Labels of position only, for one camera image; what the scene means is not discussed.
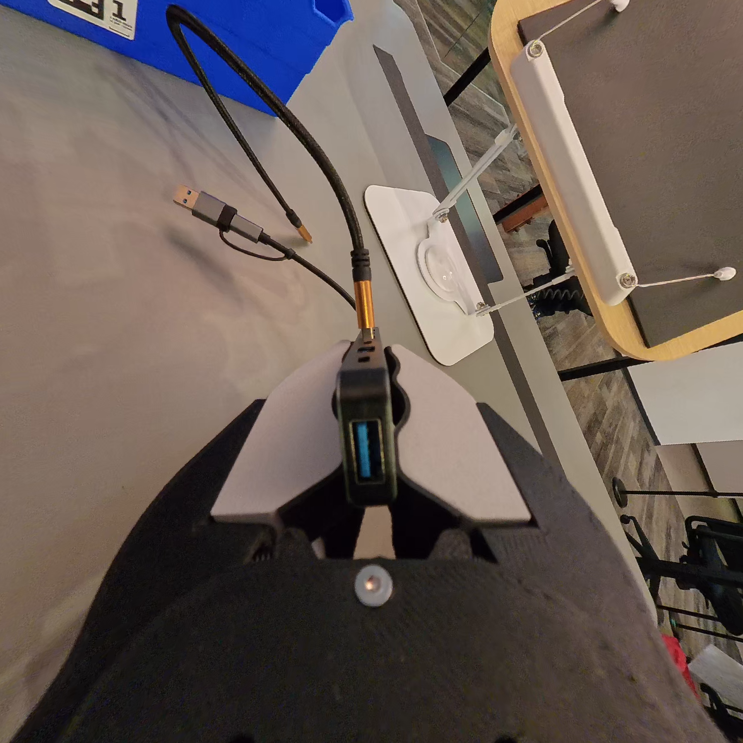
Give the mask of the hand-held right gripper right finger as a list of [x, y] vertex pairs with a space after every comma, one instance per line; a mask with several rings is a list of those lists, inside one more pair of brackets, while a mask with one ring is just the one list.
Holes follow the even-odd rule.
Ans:
[[475, 398], [401, 345], [390, 373], [398, 495], [389, 512], [398, 559], [425, 560], [442, 534], [468, 556], [495, 560], [485, 534], [534, 526], [534, 516]]

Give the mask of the wooden-edged dark board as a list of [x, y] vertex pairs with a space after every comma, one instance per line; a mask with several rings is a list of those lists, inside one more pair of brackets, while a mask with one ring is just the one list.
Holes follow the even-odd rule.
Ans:
[[[497, 2], [489, 52], [603, 336], [682, 358], [741, 334], [741, 2]], [[547, 48], [637, 274], [605, 304], [534, 142], [510, 67]]]

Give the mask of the black office chair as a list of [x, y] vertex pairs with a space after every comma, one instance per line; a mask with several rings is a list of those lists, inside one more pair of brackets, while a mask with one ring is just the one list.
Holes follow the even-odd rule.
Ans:
[[[532, 284], [525, 287], [524, 291], [536, 289], [553, 279], [562, 277], [571, 267], [570, 256], [554, 220], [548, 227], [548, 239], [539, 239], [536, 244], [543, 248], [547, 256], [549, 272], [534, 277]], [[585, 299], [578, 278], [575, 276], [567, 278], [559, 284], [551, 285], [543, 291], [532, 293], [527, 301], [536, 319], [552, 317], [556, 313], [568, 314], [572, 311], [579, 311], [588, 317], [592, 317], [590, 305]]]

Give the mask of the black usb hub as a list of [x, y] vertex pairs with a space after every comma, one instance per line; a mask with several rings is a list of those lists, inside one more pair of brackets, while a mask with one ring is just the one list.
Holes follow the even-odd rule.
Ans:
[[342, 358], [334, 392], [346, 499], [365, 509], [397, 497], [392, 381], [378, 328], [363, 329]]

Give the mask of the red bag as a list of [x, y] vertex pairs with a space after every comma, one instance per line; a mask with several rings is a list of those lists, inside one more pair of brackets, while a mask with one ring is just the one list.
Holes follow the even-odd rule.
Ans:
[[694, 694], [694, 696], [699, 700], [700, 697], [698, 693], [698, 688], [695, 685], [695, 682], [692, 678], [692, 674], [688, 666], [687, 656], [684, 654], [684, 651], [680, 645], [679, 640], [676, 637], [669, 636], [664, 633], [661, 633], [661, 639], [664, 641], [664, 644], [671, 657], [673, 664], [677, 667], [677, 669], [682, 674], [684, 681], [687, 683], [689, 688], [692, 690], [692, 693]]

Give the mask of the black braided cable orange plug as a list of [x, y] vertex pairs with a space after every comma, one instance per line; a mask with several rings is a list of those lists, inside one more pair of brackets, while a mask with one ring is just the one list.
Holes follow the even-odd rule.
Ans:
[[376, 338], [370, 255], [363, 242], [357, 214], [347, 189], [336, 169], [307, 128], [301, 124], [297, 117], [284, 105], [281, 99], [266, 83], [211, 29], [179, 5], [169, 5], [167, 7], [166, 23], [181, 53], [199, 79], [200, 84], [207, 92], [212, 103], [217, 107], [220, 115], [225, 113], [227, 109], [222, 104], [221, 98], [219, 98], [213, 89], [208, 76], [202, 69], [200, 62], [184, 35], [183, 27], [199, 38], [201, 42], [205, 43], [212, 52], [251, 88], [302, 144], [303, 148], [311, 155], [312, 159], [320, 168], [334, 192], [343, 217], [346, 220], [351, 239], [351, 274], [354, 280], [355, 295], [354, 308], [357, 313], [358, 327], [362, 339], [364, 342], [370, 343]]

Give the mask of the white printed label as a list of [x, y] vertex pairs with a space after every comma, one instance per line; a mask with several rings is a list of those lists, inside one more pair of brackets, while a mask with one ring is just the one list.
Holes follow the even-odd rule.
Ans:
[[138, 1], [48, 1], [58, 10], [133, 41]]

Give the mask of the white bracket bar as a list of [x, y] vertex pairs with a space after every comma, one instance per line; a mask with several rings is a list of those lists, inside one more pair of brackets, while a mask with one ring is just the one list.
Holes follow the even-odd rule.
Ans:
[[545, 43], [528, 42], [513, 60], [510, 74], [597, 294], [605, 304], [616, 306], [637, 286], [637, 274], [599, 190]]

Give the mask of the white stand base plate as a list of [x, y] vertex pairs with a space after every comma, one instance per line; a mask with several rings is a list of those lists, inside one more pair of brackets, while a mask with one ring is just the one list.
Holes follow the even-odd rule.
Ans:
[[454, 366], [494, 339], [482, 294], [450, 222], [428, 192], [370, 185], [364, 203], [434, 360]]

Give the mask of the blue plastic bin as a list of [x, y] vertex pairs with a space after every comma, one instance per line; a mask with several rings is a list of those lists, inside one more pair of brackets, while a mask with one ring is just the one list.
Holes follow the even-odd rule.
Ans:
[[348, 1], [139, 1], [128, 41], [44, 2], [45, 19], [175, 77], [199, 80], [166, 23], [179, 5], [211, 29], [287, 103], [337, 32], [354, 16]]

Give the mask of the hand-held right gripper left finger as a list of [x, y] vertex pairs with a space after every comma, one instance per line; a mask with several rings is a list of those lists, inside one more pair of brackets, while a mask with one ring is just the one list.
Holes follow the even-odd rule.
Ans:
[[325, 556], [353, 557], [356, 509], [332, 402], [350, 345], [335, 343], [268, 395], [211, 509], [217, 522], [297, 528], [321, 539]]

